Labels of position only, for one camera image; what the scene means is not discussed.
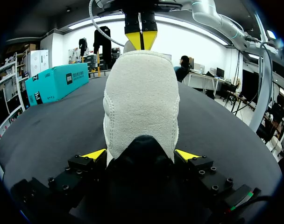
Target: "white cable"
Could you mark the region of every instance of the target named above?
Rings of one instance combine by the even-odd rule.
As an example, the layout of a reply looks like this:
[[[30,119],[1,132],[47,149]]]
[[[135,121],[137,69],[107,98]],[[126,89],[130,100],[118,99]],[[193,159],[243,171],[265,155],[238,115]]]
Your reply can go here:
[[[116,44],[118,44],[118,45],[124,47],[123,44],[118,43],[117,41],[113,40],[111,37],[109,37],[107,34],[105,34],[105,33],[98,27],[98,25],[97,25],[96,22],[94,21],[93,14],[92,14],[92,3],[93,3],[93,1],[94,1],[94,0],[90,0],[90,2],[89,2],[89,16],[90,16],[90,19],[91,19],[93,25],[95,26],[95,28],[96,28],[105,38],[107,38],[107,39],[109,39],[110,41],[112,41],[112,42],[114,42],[114,43],[116,43]]]
[[[224,16],[225,18],[229,19],[230,21],[234,22],[236,25],[238,25],[240,27],[240,29],[244,32],[244,28],[237,22],[237,21],[234,21],[233,19],[225,16],[225,15],[222,15],[222,14],[219,14],[221,16]]]

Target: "white desk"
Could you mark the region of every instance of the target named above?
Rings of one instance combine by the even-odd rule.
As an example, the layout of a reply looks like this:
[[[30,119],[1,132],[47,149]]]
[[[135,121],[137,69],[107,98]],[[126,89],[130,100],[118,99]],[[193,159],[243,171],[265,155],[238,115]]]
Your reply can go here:
[[[206,91],[206,80],[209,79],[212,81],[213,83],[213,92],[215,93],[216,92],[216,88],[215,88],[215,82],[214,82],[214,78],[213,77],[210,77],[210,76],[206,76],[206,75],[202,75],[200,73],[194,73],[194,72],[190,72],[189,73],[189,82],[188,82],[188,86],[190,85],[190,81],[191,81],[191,77],[194,76],[194,77],[200,77],[200,78],[203,78],[203,85],[202,85],[202,89],[203,89],[203,92]]]
[[[189,81],[188,81],[188,86],[190,85],[190,81],[191,81],[191,77],[200,77],[203,78],[203,84],[202,84],[202,89],[203,92],[206,91],[206,80],[211,80],[212,84],[213,84],[213,95],[216,95],[216,91],[218,89],[218,84],[220,83],[228,83],[231,84],[230,82],[225,81],[224,79],[220,79],[220,78],[214,78],[214,77],[210,77],[210,76],[206,76],[200,73],[195,73],[195,72],[190,72],[189,73]]]

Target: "teal cardboard box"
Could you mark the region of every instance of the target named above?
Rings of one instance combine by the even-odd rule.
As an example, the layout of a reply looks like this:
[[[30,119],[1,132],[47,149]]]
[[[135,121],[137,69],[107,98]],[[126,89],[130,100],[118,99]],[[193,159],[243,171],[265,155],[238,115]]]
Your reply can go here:
[[[47,69],[26,81],[30,105],[60,100],[88,81],[87,63],[61,65]]]

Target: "cable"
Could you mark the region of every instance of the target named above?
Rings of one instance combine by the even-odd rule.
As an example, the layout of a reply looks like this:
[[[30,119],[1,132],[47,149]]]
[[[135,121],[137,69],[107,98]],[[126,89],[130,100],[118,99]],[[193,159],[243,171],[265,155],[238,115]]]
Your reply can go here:
[[[225,16],[225,15],[222,15],[222,14],[219,14],[221,16],[224,16],[225,18],[229,19],[230,21],[234,22],[236,25],[238,25],[238,27],[244,32],[244,28],[237,22],[237,21],[234,21],[233,19]]]
[[[271,196],[260,196],[260,197],[257,197],[251,201],[247,201],[243,204],[241,204],[240,206],[236,207],[232,212],[230,212],[228,215],[230,217],[234,216],[236,213],[239,213],[242,209],[248,207],[249,205],[251,204],[254,204],[256,202],[263,202],[263,201],[267,201],[267,202],[270,202],[272,199]]]
[[[260,50],[262,49],[262,47],[264,47],[265,50],[266,50],[266,52],[267,52],[267,54],[268,54],[269,61],[270,61],[270,66],[271,66],[271,71],[270,71],[270,72],[271,72],[270,83],[272,83],[272,81],[273,81],[273,61],[272,61],[272,59],[271,59],[270,53],[269,53],[268,49],[266,48],[265,44],[266,44],[266,42],[263,42],[263,43],[260,45]],[[271,88],[272,88],[272,85],[270,85],[268,104],[270,103],[270,99],[271,99],[271,95],[272,95],[272,90],[271,90]]]
[[[262,78],[263,78],[263,74],[262,74],[262,70],[261,70],[261,65],[262,65],[262,47],[263,45],[267,43],[267,42],[262,42],[260,44],[260,47],[259,47],[259,59],[258,59],[258,62],[259,62],[259,66],[258,66],[258,97],[259,97],[259,94],[260,94],[260,88],[261,88],[261,84],[262,84]]]
[[[239,50],[238,58],[237,58],[236,70],[235,70],[235,75],[234,75],[234,82],[235,82],[236,72],[237,72],[237,70],[239,68],[239,65],[240,65],[240,50]]]
[[[114,42],[114,43],[116,43],[116,44],[118,44],[118,45],[124,47],[123,44],[118,43],[117,41],[113,40],[111,37],[109,37],[107,34],[105,34],[105,33],[98,27],[98,25],[96,24],[96,22],[94,21],[94,18],[93,18],[93,14],[92,14],[92,3],[93,3],[93,0],[90,0],[90,2],[89,2],[89,16],[90,16],[90,19],[91,19],[93,25],[95,26],[95,28],[96,28],[105,38],[107,38],[108,40],[110,40],[110,41],[112,41],[112,42]]]
[[[235,113],[235,112],[240,111],[241,109],[244,109],[246,106],[248,106],[248,105],[255,99],[256,96],[257,96],[257,93],[255,94],[255,96],[253,97],[253,99],[250,100],[246,105],[244,105],[243,107],[241,107],[240,109],[238,109],[238,110],[236,110],[236,111],[234,111],[234,112],[232,112],[232,113]]]

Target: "black table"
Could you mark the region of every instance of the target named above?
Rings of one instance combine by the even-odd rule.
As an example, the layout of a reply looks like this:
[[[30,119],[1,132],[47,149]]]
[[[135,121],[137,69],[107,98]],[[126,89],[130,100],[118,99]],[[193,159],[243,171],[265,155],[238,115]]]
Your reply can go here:
[[[0,140],[0,164],[8,189],[32,177],[47,185],[47,178],[61,173],[73,155],[106,147],[102,121],[106,80],[90,80],[60,101],[32,106],[9,127]],[[209,156],[220,172],[233,177],[237,188],[244,183],[271,195],[281,171],[259,137],[214,100],[184,84],[178,86],[176,148]],[[71,213],[89,219],[85,204]],[[263,205],[252,205],[243,216],[249,220]]]

